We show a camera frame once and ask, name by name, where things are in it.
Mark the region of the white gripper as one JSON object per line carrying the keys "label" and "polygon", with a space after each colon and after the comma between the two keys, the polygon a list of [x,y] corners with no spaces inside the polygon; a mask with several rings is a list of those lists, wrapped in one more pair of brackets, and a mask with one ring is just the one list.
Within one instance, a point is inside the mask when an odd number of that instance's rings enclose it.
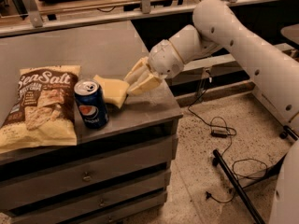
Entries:
{"label": "white gripper", "polygon": [[144,74],[149,70],[148,62],[150,68],[163,78],[175,77],[184,67],[173,45],[168,40],[162,40],[150,50],[148,58],[139,59],[125,76],[124,81],[130,84],[127,90],[129,95],[143,94],[162,83],[159,77],[149,73]]}

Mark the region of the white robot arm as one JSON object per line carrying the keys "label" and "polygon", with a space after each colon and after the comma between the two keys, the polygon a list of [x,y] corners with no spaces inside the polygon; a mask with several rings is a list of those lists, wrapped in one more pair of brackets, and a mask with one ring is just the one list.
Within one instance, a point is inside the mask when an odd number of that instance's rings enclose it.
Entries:
{"label": "white robot arm", "polygon": [[[203,0],[194,9],[192,25],[153,47],[124,80],[130,95],[158,87],[184,65],[223,47],[251,77],[291,134],[299,133],[299,63],[248,30],[221,0]],[[299,224],[299,139],[278,174],[269,224]]]}

